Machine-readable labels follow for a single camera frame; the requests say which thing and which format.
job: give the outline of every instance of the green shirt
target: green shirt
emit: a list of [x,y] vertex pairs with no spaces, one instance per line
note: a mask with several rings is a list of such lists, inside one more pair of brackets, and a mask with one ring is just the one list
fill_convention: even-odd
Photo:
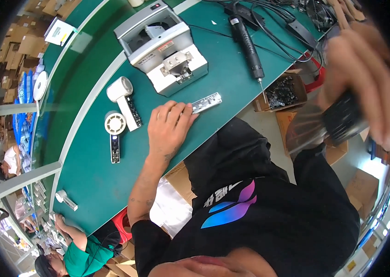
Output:
[[114,256],[114,252],[100,245],[98,239],[92,235],[87,238],[86,252],[80,250],[74,242],[69,245],[64,254],[64,264],[70,277],[92,274]]

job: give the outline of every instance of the tattooed arm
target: tattooed arm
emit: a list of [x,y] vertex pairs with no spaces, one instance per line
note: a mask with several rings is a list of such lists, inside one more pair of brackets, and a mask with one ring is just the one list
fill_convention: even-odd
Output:
[[192,104],[169,101],[155,108],[148,125],[149,155],[135,182],[127,204],[131,226],[143,219],[150,220],[149,212],[156,197],[159,179],[170,160],[186,139],[187,131],[198,114],[192,114]]
[[312,149],[323,142],[326,133],[321,123],[321,108],[317,98],[313,98],[298,110],[287,128],[286,147],[292,161],[303,149]]

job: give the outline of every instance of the metal plate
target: metal plate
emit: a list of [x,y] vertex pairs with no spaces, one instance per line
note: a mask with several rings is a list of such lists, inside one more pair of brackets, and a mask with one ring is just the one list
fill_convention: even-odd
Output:
[[207,97],[204,97],[203,99],[200,99],[196,102],[192,103],[193,112],[192,114],[197,114],[202,112],[203,110],[206,110],[208,108],[211,108],[215,105],[218,105],[221,103],[221,96],[218,92],[215,92],[214,94],[211,94]]

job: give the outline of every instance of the gray floor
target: gray floor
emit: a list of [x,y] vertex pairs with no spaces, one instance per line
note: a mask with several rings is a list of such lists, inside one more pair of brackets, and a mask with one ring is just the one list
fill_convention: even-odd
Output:
[[[255,113],[253,106],[248,105],[237,115],[237,117],[249,123],[252,128],[268,139],[271,144],[270,152],[272,161],[277,166],[285,169],[289,175],[291,183],[296,184],[293,174],[292,160],[290,157],[285,155],[280,128],[278,127],[275,113]],[[369,168],[372,166],[369,165],[373,163],[375,164],[375,170],[370,170]],[[357,135],[349,140],[349,152],[333,164],[332,168],[344,187],[347,186],[358,168],[363,169],[369,174],[372,174],[376,178],[380,179],[380,184],[382,184],[386,166],[381,164],[382,170],[379,170],[378,164],[381,164],[381,162],[370,161],[370,155],[366,152],[365,144],[361,136]]]

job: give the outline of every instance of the lip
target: lip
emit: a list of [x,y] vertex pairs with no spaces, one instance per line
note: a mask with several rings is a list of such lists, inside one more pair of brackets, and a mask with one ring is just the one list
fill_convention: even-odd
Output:
[[194,256],[190,258],[191,260],[195,262],[199,262],[201,264],[207,264],[207,265],[218,265],[222,267],[227,267],[227,265],[219,258],[215,257],[209,257],[209,256]]

